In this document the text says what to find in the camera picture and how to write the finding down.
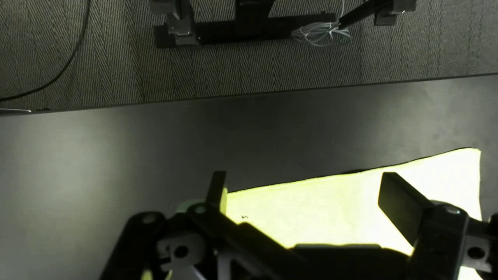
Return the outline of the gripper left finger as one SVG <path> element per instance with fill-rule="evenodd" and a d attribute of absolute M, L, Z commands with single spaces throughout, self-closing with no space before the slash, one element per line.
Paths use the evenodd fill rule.
<path fill-rule="evenodd" d="M 307 262 L 249 223 L 222 211 L 226 172 L 216 171 L 199 203 L 166 218 L 141 212 L 126 222 L 99 280 L 305 280 Z"/>

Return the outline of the yellow towel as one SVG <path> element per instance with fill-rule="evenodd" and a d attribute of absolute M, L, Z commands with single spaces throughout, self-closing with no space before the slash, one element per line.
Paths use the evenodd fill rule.
<path fill-rule="evenodd" d="M 308 264 L 305 280 L 405 280 L 413 247 L 378 206 L 381 176 L 396 172 L 432 201 L 482 221 L 479 149 L 399 165 L 228 193 L 223 213 L 249 223 Z M 461 267 L 458 280 L 477 280 Z"/>

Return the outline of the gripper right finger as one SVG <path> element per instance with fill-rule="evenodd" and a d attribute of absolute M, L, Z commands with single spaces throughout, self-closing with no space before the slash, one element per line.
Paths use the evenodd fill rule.
<path fill-rule="evenodd" d="M 411 244 L 405 280 L 458 280 L 474 269 L 482 280 L 498 280 L 498 212 L 489 220 L 432 201 L 396 172 L 381 176 L 378 206 Z"/>

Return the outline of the black metal stand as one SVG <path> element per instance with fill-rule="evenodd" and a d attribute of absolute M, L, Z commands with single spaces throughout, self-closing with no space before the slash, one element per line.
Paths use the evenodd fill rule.
<path fill-rule="evenodd" d="M 270 17 L 275 0 L 234 0 L 232 21 L 195 21 L 189 0 L 148 0 L 154 14 L 165 22 L 154 27 L 159 49 L 210 46 L 215 44 L 294 39 L 315 47 L 327 47 L 351 40 L 349 27 L 370 16 L 375 26 L 393 26 L 397 17 L 415 11 L 417 0 L 363 0 L 345 12 L 345 0 L 336 14 Z"/>

